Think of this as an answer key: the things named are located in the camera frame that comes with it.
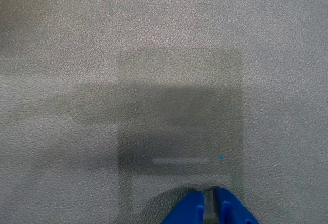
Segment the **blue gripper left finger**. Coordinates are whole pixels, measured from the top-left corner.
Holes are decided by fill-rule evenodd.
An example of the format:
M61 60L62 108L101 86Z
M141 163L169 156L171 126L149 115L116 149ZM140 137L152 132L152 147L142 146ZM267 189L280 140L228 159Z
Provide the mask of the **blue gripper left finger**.
M162 224L203 224L204 194L202 191L189 192L170 211Z

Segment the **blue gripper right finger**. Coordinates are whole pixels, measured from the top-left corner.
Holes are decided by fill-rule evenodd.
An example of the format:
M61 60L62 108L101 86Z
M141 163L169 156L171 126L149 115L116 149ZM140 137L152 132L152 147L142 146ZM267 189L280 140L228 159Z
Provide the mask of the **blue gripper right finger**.
M259 224L254 215L228 189L217 188L215 200L220 224Z

